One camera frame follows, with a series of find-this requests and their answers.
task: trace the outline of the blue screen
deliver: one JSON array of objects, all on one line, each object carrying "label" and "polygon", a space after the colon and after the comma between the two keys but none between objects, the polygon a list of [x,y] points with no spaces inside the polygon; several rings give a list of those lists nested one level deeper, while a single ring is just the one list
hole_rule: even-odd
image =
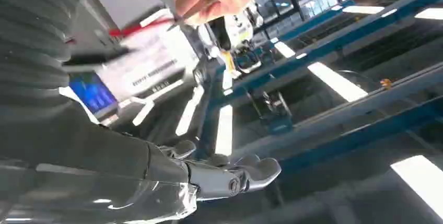
[{"label": "blue screen", "polygon": [[69,86],[85,106],[95,114],[115,103],[117,100],[96,73],[70,74]]}]

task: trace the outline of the ceiling light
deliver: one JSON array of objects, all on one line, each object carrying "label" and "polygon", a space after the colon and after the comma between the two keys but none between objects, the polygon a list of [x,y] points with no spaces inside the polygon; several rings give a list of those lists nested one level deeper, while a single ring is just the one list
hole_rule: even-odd
[{"label": "ceiling light", "polygon": [[143,122],[143,120],[148,116],[148,114],[151,112],[154,106],[155,106],[154,102],[147,100],[145,106],[132,121],[132,124],[134,124],[134,126],[139,126]]},{"label": "ceiling light", "polygon": [[342,8],[343,8],[343,6],[334,6],[334,7],[331,8],[331,10],[338,11],[338,10],[340,10]]},{"label": "ceiling light", "polygon": [[229,156],[232,153],[232,106],[227,105],[220,109],[218,118],[217,141],[215,153]]},{"label": "ceiling light", "polygon": [[93,201],[94,203],[110,203],[111,200],[110,199],[97,199],[95,201]]},{"label": "ceiling light", "polygon": [[275,48],[283,55],[285,58],[290,58],[295,55],[295,52],[289,48],[285,43],[278,42],[275,44]]},{"label": "ceiling light", "polygon": [[7,218],[6,221],[30,221],[31,218]]},{"label": "ceiling light", "polygon": [[197,105],[194,104],[192,100],[188,101],[186,107],[184,108],[180,122],[177,125],[176,129],[177,136],[182,136],[183,134],[188,132],[196,107]]},{"label": "ceiling light", "polygon": [[346,13],[377,14],[384,10],[382,6],[348,6],[343,9]]},{"label": "ceiling light", "polygon": [[419,19],[443,19],[443,8],[428,8],[417,14],[415,18]]},{"label": "ceiling light", "polygon": [[188,132],[189,126],[191,125],[192,117],[194,117],[195,109],[200,103],[204,91],[205,90],[202,86],[198,86],[194,89],[194,95],[192,99],[188,101],[186,107],[184,108],[182,117],[180,118],[179,124],[177,125],[177,136],[182,136],[183,134]]},{"label": "ceiling light", "polygon": [[232,89],[228,89],[228,90],[224,91],[223,94],[224,94],[225,96],[228,96],[228,95],[230,95],[230,94],[233,93],[233,92],[234,92],[234,91],[233,91]]},{"label": "ceiling light", "polygon": [[308,66],[308,69],[348,102],[359,100],[368,95],[366,91],[359,88],[356,84],[320,62]]},{"label": "ceiling light", "polygon": [[397,12],[397,9],[393,9],[393,10],[390,10],[389,12],[383,14],[381,17],[382,17],[382,18],[384,18],[384,17],[388,17],[389,15],[394,14],[394,13],[396,13],[396,12]]},{"label": "ceiling light", "polygon": [[306,57],[306,56],[308,56],[307,53],[302,53],[301,55],[299,55],[299,56],[297,56],[297,57],[295,57],[295,58],[299,60],[299,59],[304,58],[304,57]]},{"label": "ceiling light", "polygon": [[232,76],[229,70],[225,70],[223,72],[223,90],[229,89],[232,87]]},{"label": "ceiling light", "polygon": [[391,168],[443,219],[443,171],[424,156],[415,156]]}]

